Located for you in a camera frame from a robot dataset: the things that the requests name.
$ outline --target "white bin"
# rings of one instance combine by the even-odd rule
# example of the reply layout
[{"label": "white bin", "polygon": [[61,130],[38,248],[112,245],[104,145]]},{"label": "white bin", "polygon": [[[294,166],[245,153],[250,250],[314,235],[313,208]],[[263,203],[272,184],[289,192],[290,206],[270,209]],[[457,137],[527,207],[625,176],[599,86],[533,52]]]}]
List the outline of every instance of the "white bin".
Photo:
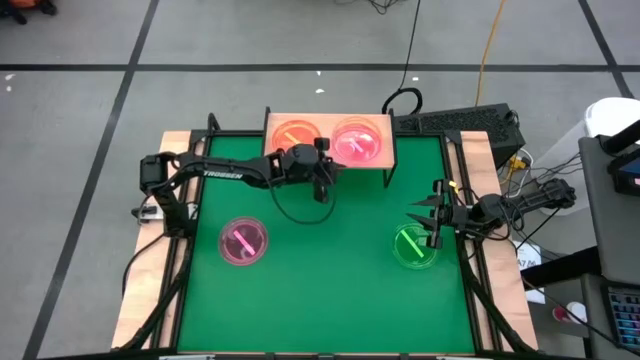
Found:
[{"label": "white bin", "polygon": [[[584,119],[571,128],[558,142],[555,143],[540,159],[536,159],[534,168],[553,168],[564,164],[572,156],[578,153],[578,140],[582,137],[595,137],[597,135],[613,136],[640,119],[640,101],[626,98],[605,98],[593,103],[584,112]],[[582,165],[572,166],[563,170],[569,172],[580,169]],[[531,171],[531,176],[537,178],[546,170]],[[587,188],[584,182],[582,170],[571,174],[546,176],[540,182],[552,178],[560,178],[576,189],[576,204],[569,209],[561,209],[556,215],[569,215],[578,210],[589,207]],[[540,209],[550,215],[555,210]]]}]

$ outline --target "green petri dish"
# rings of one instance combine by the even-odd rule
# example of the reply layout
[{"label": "green petri dish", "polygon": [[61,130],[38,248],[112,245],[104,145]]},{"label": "green petri dish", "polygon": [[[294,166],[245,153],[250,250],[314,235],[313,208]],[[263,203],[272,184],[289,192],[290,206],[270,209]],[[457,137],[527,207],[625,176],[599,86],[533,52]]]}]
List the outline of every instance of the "green petri dish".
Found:
[{"label": "green petri dish", "polygon": [[423,270],[436,262],[438,251],[427,247],[430,231],[418,223],[398,226],[393,237],[393,255],[409,269]]}]

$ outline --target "pink stick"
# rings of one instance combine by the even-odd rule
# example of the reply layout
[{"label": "pink stick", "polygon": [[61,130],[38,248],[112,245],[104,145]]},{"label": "pink stick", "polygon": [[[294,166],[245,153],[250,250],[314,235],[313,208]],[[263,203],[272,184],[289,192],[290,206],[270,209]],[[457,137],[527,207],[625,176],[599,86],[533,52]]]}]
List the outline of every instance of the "pink stick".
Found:
[{"label": "pink stick", "polygon": [[244,237],[242,237],[242,234],[240,234],[238,232],[238,230],[233,230],[233,235],[235,235],[236,239],[238,239],[240,241],[240,243],[242,244],[242,246],[244,246],[244,248],[247,249],[249,254],[251,254],[251,255],[255,255],[256,254],[256,251],[253,250],[251,245],[249,245],[247,240],[245,240]]}]

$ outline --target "pink petri dish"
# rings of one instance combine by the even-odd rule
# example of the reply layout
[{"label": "pink petri dish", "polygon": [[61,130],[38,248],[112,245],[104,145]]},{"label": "pink petri dish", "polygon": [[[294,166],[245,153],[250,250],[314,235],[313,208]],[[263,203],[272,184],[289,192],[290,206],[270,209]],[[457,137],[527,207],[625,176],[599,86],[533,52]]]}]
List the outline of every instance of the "pink petri dish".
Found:
[{"label": "pink petri dish", "polygon": [[365,164],[380,152],[380,133],[367,119],[351,118],[338,124],[331,144],[345,165]]},{"label": "pink petri dish", "polygon": [[258,219],[239,217],[220,232],[218,249],[222,258],[236,266],[247,266],[260,260],[267,251],[267,229]]}]

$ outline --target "gray floor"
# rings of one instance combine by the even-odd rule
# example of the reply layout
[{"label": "gray floor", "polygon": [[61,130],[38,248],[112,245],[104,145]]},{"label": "gray floor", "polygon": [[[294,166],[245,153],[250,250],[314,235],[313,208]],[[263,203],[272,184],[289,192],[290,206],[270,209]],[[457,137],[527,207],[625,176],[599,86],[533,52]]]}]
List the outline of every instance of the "gray floor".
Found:
[{"label": "gray floor", "polygon": [[[57,0],[56,17],[28,12],[26,26],[0,21],[3,358],[25,352],[127,70],[60,71],[30,64],[126,65],[149,1]],[[617,62],[640,64],[640,2],[588,3]],[[479,64],[498,4],[423,1],[412,63]],[[380,16],[365,1],[160,0],[139,63],[402,64],[414,5],[403,1]],[[488,63],[607,64],[577,0],[507,2]],[[226,129],[257,129],[267,105],[282,112],[377,113],[401,76],[401,71],[136,72],[120,116],[111,118],[117,127],[39,356],[109,349],[120,276],[137,233],[128,214],[141,200],[137,161],[157,150],[163,131],[201,128],[210,111]],[[624,78],[640,94],[640,74]],[[472,106],[476,81],[472,71],[407,74],[407,84],[424,94],[424,111]],[[534,156],[577,123],[589,104],[620,96],[609,72],[489,72],[483,93],[483,103],[507,102],[519,112]],[[400,114],[412,106],[411,99],[394,103]],[[531,214],[527,228],[543,219]],[[593,245],[588,210],[552,219],[536,240],[562,253]],[[539,338],[552,353],[575,354],[575,344],[581,346],[548,329],[541,329]]]}]

